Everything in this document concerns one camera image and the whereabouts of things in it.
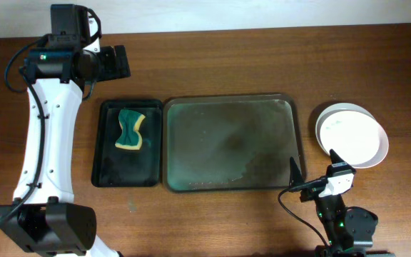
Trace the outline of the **small black tray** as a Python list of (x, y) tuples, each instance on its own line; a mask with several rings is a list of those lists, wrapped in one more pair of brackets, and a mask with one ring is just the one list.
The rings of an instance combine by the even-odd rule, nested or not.
[[(115, 146), (122, 134), (118, 115), (124, 109), (143, 116), (139, 149)], [(95, 187), (151, 187), (160, 178), (163, 104), (158, 99), (115, 99), (101, 104), (91, 183)]]

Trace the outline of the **green yellow sponge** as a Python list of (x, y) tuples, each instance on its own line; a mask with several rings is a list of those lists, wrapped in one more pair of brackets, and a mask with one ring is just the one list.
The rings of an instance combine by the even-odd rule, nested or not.
[(115, 147), (130, 151), (140, 150), (143, 138), (139, 130), (144, 119), (145, 116), (137, 111), (121, 109), (118, 114), (121, 135), (116, 140)]

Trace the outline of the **white plate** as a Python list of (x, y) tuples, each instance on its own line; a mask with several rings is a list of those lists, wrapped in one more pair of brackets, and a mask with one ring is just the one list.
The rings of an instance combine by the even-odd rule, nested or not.
[(330, 153), (354, 168), (371, 168), (383, 162), (389, 152), (384, 128), (371, 117), (356, 111), (340, 111), (327, 117), (320, 128), (320, 139)]
[(375, 119), (375, 117), (366, 109), (364, 109), (361, 106), (358, 106), (356, 104), (352, 104), (352, 103), (345, 103), (345, 102), (340, 102), (340, 103), (336, 103), (336, 104), (330, 104), (329, 106), (327, 106), (318, 116), (316, 124), (315, 124), (315, 136), (316, 139), (321, 147), (321, 149), (326, 153), (329, 154), (329, 151), (327, 151), (325, 149), (325, 147), (323, 146), (323, 143), (320, 139), (320, 128), (324, 122), (324, 120), (329, 117), (330, 115), (340, 112), (340, 111), (356, 111), (362, 114), (365, 114), (369, 117), (371, 117), (372, 119)]

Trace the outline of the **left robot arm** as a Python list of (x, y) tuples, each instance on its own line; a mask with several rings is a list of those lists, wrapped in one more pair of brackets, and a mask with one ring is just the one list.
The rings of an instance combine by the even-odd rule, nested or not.
[(123, 46), (100, 46), (101, 21), (76, 4), (51, 6), (51, 32), (23, 47), (29, 127), (24, 164), (0, 230), (26, 253), (116, 256), (96, 233), (95, 211), (74, 202), (73, 133), (79, 106), (100, 81), (129, 76)]

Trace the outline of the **large grey tray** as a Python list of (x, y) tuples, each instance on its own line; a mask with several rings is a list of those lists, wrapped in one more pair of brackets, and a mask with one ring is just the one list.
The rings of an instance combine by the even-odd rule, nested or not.
[(305, 179), (298, 109), (287, 94), (191, 96), (163, 107), (163, 185), (173, 193), (288, 187)]

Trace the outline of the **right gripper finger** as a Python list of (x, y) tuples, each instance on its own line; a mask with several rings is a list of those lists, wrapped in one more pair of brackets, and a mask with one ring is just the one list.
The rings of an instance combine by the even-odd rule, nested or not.
[(293, 157), (290, 157), (290, 180), (289, 187), (299, 187), (305, 183), (302, 172)]
[(343, 176), (352, 173), (352, 166), (345, 162), (338, 154), (330, 149), (331, 164), (328, 166), (328, 176)]

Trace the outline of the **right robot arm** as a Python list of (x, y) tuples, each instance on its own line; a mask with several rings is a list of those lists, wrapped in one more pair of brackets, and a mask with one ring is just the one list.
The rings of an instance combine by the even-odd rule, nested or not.
[(292, 216), (311, 228), (323, 242), (315, 247), (316, 256), (365, 256), (373, 245), (378, 217), (364, 208), (345, 205), (342, 195), (352, 188), (356, 170), (333, 150), (330, 150), (330, 160), (324, 176), (305, 181), (291, 158), (289, 187), (283, 193), (299, 192), (302, 202), (315, 202), (316, 215), (326, 236), (307, 221), (295, 214)]

